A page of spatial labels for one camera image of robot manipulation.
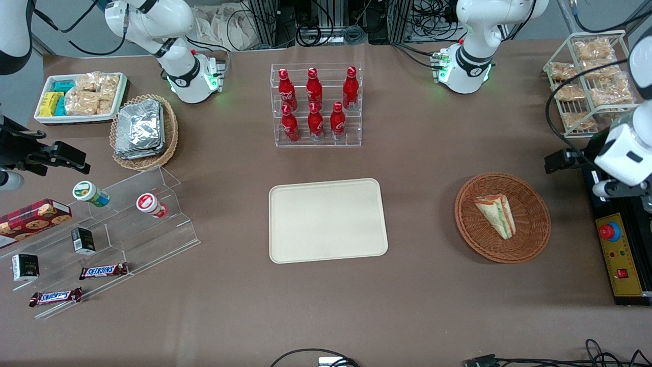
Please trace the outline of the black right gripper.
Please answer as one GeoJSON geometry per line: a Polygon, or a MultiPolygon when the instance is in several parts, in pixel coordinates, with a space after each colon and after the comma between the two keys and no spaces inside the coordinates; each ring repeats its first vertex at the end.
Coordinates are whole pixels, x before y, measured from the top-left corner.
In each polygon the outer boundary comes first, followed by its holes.
{"type": "Polygon", "coordinates": [[[1,167],[8,170],[25,170],[47,175],[47,165],[65,167],[77,172],[90,172],[91,165],[86,162],[87,154],[65,142],[54,142],[47,153],[42,153],[46,145],[39,142],[47,134],[41,130],[33,132],[14,120],[1,117],[1,167]]]}

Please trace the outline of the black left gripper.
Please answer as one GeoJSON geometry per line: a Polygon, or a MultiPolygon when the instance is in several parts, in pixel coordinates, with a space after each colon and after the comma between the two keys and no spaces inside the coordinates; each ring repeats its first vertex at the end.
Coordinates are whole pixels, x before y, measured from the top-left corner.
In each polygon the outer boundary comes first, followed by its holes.
{"type": "Polygon", "coordinates": [[[563,148],[555,153],[545,156],[545,173],[553,174],[559,170],[577,169],[585,164],[592,166],[594,169],[601,170],[595,163],[596,157],[601,153],[606,144],[609,130],[601,130],[594,134],[587,142],[587,145],[582,149],[582,154],[578,155],[571,148],[563,148]]]}

